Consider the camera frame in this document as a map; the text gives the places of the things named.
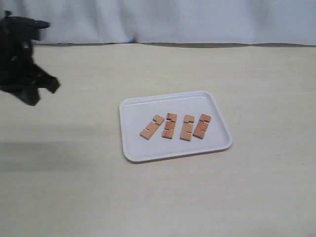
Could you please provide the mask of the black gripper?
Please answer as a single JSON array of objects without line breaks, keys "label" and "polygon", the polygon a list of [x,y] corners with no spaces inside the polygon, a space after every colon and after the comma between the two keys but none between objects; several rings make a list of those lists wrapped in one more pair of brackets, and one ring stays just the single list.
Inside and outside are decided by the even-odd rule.
[{"label": "black gripper", "polygon": [[22,81],[26,70],[33,63],[35,37],[29,39],[0,38],[0,89],[10,93],[28,106],[35,106],[40,100],[38,88],[45,88],[55,93],[60,87],[58,78],[51,76],[41,67],[33,64],[36,87],[24,87]]}]

